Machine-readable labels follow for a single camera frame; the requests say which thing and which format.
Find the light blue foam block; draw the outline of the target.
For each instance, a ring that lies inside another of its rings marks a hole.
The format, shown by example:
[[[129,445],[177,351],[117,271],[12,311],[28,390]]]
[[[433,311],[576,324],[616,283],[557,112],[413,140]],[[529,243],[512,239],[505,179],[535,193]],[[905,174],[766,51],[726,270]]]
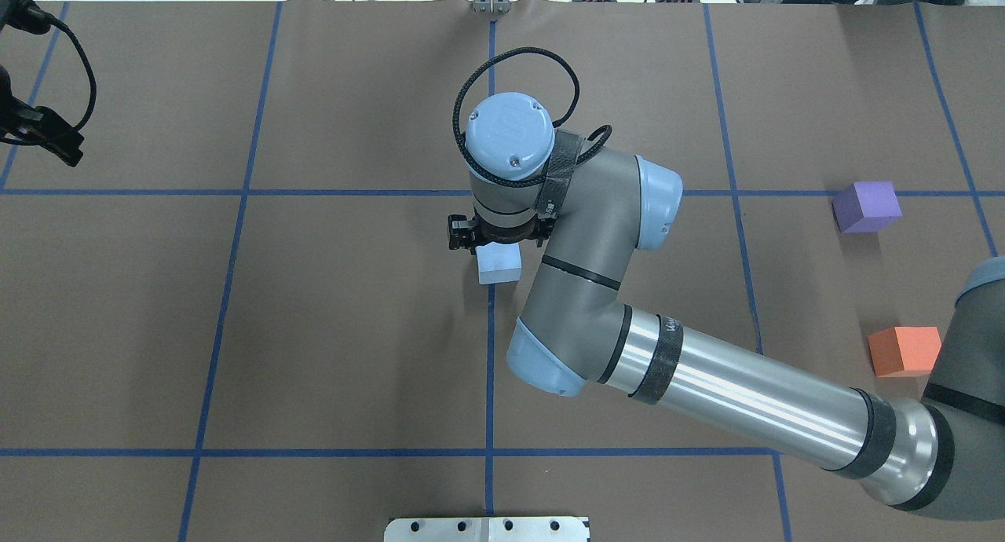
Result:
[[[518,244],[485,244],[475,248],[477,278],[480,285],[518,282],[523,273],[523,260]]]

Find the purple foam block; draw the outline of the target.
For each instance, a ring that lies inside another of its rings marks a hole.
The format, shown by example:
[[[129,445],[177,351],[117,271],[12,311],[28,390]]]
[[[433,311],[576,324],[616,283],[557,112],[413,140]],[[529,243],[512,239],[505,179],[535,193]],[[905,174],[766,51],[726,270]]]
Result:
[[[840,233],[877,233],[902,218],[892,181],[855,181],[831,200]]]

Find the orange foam block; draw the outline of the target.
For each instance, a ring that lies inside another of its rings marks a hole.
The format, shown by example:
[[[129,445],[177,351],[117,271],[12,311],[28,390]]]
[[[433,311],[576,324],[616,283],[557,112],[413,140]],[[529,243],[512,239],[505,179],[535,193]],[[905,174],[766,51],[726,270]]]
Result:
[[[866,341],[873,371],[879,378],[929,375],[943,345],[936,327],[884,328]]]

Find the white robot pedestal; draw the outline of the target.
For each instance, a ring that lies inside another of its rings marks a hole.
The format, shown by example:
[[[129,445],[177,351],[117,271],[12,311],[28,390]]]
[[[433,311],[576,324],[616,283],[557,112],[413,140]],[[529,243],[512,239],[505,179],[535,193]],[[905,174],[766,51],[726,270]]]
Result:
[[[591,541],[588,518],[510,516],[401,518],[385,528],[384,541]]]

